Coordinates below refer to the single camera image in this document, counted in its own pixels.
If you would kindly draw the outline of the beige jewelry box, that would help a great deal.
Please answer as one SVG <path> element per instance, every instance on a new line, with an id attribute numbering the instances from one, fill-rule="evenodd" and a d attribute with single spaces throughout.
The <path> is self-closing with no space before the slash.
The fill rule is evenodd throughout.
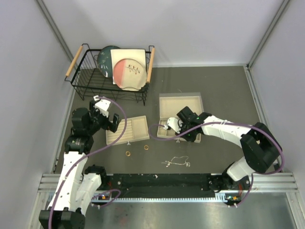
<path id="1" fill-rule="evenodd" d="M 203 102 L 200 93 L 166 93 L 159 94 L 160 120 L 167 120 L 176 117 L 176 114 L 188 106 L 198 115 L 203 109 Z"/>

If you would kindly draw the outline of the beige compartment drawer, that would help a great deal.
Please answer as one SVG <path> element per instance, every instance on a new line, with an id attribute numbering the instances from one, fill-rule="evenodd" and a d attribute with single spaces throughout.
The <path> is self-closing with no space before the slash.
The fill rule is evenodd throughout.
<path id="1" fill-rule="evenodd" d="M 165 119 L 161 119 L 159 121 L 160 125 L 166 125 L 167 124 L 167 120 Z M 157 131 L 157 137 L 159 138 L 171 138 L 174 137 L 175 135 L 175 131 L 173 129 L 164 129 L 163 127 L 159 127 L 158 131 Z M 185 139 L 179 137 L 176 138 L 174 140 L 179 140 L 179 141 L 186 141 Z M 200 143 L 201 142 L 201 134 L 197 134 L 196 139 L 194 141 L 195 143 Z"/>

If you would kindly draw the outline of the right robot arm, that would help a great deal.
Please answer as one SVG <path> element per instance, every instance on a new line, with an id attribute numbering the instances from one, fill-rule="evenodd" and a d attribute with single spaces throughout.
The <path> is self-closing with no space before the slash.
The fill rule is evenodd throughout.
<path id="1" fill-rule="evenodd" d="M 242 149 L 243 157 L 222 173 L 223 185 L 229 189 L 235 188 L 242 178 L 254 172 L 264 174 L 282 150 L 263 123 L 238 125 L 210 113 L 197 114 L 187 106 L 176 117 L 169 118 L 167 125 L 188 142 L 194 142 L 202 134 L 231 142 Z"/>

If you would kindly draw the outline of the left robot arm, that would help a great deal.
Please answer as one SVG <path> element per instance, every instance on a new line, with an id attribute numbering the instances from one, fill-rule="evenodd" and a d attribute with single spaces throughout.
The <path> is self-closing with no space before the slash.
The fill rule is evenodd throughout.
<path id="1" fill-rule="evenodd" d="M 63 166 L 55 193 L 46 210 L 41 210 L 39 222 L 44 229 L 82 229 L 88 206 L 97 189 L 108 184 L 103 167 L 84 168 L 91 156 L 93 135 L 100 129 L 116 132 L 119 115 L 109 119 L 112 100 L 95 96 L 89 108 L 72 112 L 71 132 L 64 147 Z"/>

